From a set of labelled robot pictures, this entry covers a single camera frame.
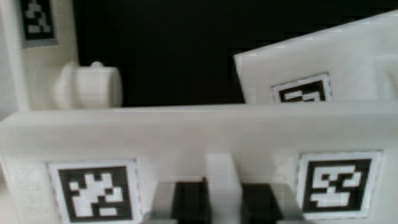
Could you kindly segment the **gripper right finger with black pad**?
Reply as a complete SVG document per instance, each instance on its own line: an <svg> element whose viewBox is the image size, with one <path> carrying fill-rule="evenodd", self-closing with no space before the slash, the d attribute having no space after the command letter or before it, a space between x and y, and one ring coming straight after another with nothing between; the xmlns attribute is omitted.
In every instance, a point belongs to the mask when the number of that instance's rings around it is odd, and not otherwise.
<svg viewBox="0 0 398 224"><path fill-rule="evenodd" d="M305 220L285 184L243 183L241 190L239 224L296 224Z"/></svg>

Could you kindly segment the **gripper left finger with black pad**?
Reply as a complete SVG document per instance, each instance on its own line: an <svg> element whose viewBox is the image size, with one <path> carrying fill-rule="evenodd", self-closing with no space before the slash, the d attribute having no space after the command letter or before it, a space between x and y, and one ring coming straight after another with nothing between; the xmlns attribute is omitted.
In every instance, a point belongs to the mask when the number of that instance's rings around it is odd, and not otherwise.
<svg viewBox="0 0 398 224"><path fill-rule="evenodd" d="M205 179L157 183L148 220L159 224L211 224Z"/></svg>

